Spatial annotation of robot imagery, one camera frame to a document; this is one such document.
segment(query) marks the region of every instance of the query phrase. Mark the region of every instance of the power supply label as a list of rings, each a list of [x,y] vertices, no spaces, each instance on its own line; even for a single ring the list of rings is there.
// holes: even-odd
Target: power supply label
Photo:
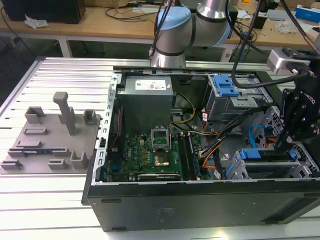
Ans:
[[[135,90],[166,90],[166,80],[142,80],[135,81]]]

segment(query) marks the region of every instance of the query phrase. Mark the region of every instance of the floor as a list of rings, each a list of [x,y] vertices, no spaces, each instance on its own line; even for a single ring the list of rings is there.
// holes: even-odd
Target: floor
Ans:
[[[35,57],[16,39],[14,49],[5,45],[0,38],[0,105],[15,88],[19,80],[33,63]],[[22,39],[36,56],[62,57],[59,44],[56,40]],[[148,59],[150,45],[135,43],[107,42],[106,52],[103,52],[102,42],[71,41],[75,58],[112,58],[112,59]],[[219,62],[222,48],[192,47],[185,51],[187,61]],[[268,56],[251,50],[247,55],[246,63],[266,63]]]

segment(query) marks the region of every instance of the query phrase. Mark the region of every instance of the aluminum extrusion table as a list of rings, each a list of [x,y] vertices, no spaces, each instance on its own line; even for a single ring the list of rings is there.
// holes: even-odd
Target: aluminum extrusion table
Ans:
[[[84,109],[102,113],[116,65],[143,67],[148,61],[49,57],[35,61],[0,108],[0,159],[6,157],[24,126],[29,106],[41,106],[45,113],[59,112],[52,102],[56,91],[68,92],[75,113]],[[232,64],[222,62],[187,62],[187,66],[232,68]],[[265,64],[240,64],[239,69],[272,74]],[[85,179],[85,174],[0,175],[0,239],[320,239],[320,207],[287,225],[105,233],[91,207],[81,204]]]

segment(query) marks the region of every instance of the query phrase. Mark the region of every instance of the motherboard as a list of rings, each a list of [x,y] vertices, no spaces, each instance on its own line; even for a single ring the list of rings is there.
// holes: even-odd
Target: motherboard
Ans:
[[[168,150],[155,145],[168,145]],[[123,160],[111,168],[113,182],[196,180],[200,175],[199,151],[203,149],[197,134],[127,134]]]

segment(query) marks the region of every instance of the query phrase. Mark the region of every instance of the green motherboard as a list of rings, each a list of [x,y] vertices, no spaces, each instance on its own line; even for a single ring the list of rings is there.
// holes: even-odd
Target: green motherboard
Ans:
[[[121,172],[124,173],[171,173],[179,174],[181,180],[183,176],[183,163],[181,161],[181,152],[179,151],[177,134],[169,137],[169,151],[153,151],[151,134],[128,134],[124,142],[124,159],[121,163]],[[157,144],[166,144],[165,136],[154,138]],[[199,135],[192,136],[193,151],[198,161],[199,151],[202,150],[201,139]]]

